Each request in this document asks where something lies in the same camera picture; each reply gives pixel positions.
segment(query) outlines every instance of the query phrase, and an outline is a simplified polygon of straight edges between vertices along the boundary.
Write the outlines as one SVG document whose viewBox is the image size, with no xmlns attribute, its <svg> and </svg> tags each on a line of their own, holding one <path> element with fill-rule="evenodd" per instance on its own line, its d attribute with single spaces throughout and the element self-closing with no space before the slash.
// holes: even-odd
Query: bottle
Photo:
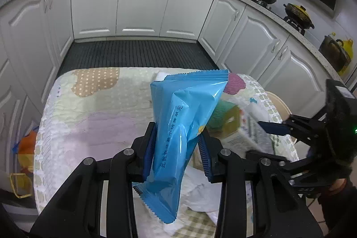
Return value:
<svg viewBox="0 0 357 238">
<path fill-rule="evenodd" d="M 336 41 L 336 33 L 332 32 L 331 34 L 328 35 L 329 37 L 333 38 Z"/>
</svg>

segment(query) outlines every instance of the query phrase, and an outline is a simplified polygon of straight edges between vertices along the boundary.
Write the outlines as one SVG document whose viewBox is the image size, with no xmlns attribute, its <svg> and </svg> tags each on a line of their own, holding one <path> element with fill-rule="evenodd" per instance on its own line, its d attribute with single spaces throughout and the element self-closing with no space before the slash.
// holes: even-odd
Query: wall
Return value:
<svg viewBox="0 0 357 238">
<path fill-rule="evenodd" d="M 357 0 L 337 0 L 334 16 L 329 16 L 322 9 L 317 7 L 310 0 L 277 0 L 272 4 L 272 12 L 280 17 L 285 17 L 285 7 L 283 4 L 292 3 L 303 5 L 309 14 L 315 29 L 306 30 L 305 37 L 319 48 L 325 35 L 336 32 L 336 37 L 342 40 L 352 38 L 357 41 Z M 357 65 L 357 52 L 349 65 L 347 71 L 342 76 L 344 81 L 348 80 Z"/>
</svg>

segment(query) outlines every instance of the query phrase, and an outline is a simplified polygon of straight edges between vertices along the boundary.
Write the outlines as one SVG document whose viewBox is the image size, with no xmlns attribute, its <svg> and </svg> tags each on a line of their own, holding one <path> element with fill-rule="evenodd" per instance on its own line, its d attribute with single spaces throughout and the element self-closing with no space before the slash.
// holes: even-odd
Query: blue plastic package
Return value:
<svg viewBox="0 0 357 238">
<path fill-rule="evenodd" d="M 150 85 L 158 134 L 150 175 L 134 189 L 166 224 L 176 219 L 183 172 L 227 81 L 228 70 L 211 70 Z"/>
</svg>

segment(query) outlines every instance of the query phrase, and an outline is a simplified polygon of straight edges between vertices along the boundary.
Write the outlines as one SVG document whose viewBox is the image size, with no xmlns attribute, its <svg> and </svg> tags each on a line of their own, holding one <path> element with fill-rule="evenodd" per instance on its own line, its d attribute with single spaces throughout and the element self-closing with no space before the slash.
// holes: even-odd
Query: gas stove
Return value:
<svg viewBox="0 0 357 238">
<path fill-rule="evenodd" d="M 286 16 L 283 18 L 289 25 L 291 25 L 295 30 L 297 30 L 299 33 L 302 35 L 305 34 L 305 30 L 303 27 L 293 18 L 290 18 L 289 16 Z"/>
<path fill-rule="evenodd" d="M 262 1 L 262 0 L 252 0 L 252 1 L 254 1 L 255 3 L 257 3 L 260 6 L 265 7 L 265 8 L 267 8 L 267 6 L 268 6 L 268 4 L 265 1 Z"/>
</svg>

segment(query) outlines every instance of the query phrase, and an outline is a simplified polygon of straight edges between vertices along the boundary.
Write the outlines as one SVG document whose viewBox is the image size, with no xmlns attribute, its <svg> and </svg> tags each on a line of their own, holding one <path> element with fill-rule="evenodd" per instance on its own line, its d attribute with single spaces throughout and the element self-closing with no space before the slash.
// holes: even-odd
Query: white cabinet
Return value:
<svg viewBox="0 0 357 238">
<path fill-rule="evenodd" d="M 197 40 L 212 1 L 168 0 L 160 36 Z"/>
<path fill-rule="evenodd" d="M 116 34 L 159 36 L 167 0 L 119 0 Z"/>
<path fill-rule="evenodd" d="M 47 11 L 46 0 L 13 0 L 0 11 L 0 28 L 8 58 L 40 112 L 59 68 Z"/>
<path fill-rule="evenodd" d="M 14 172 L 12 148 L 40 120 L 41 114 L 17 80 L 0 36 L 0 171 Z"/>
<path fill-rule="evenodd" d="M 115 35 L 118 0 L 71 0 L 75 39 Z"/>
<path fill-rule="evenodd" d="M 214 62 L 218 61 L 244 8 L 239 0 L 214 0 L 199 35 L 199 43 Z"/>
<path fill-rule="evenodd" d="M 288 36 L 273 20 L 247 6 L 217 65 L 258 79 Z"/>
<path fill-rule="evenodd" d="M 258 82 L 278 95 L 293 114 L 312 117 L 325 104 L 328 78 L 319 61 L 290 36 Z"/>
<path fill-rule="evenodd" d="M 47 0 L 51 39 L 61 64 L 73 42 L 71 0 Z"/>
</svg>

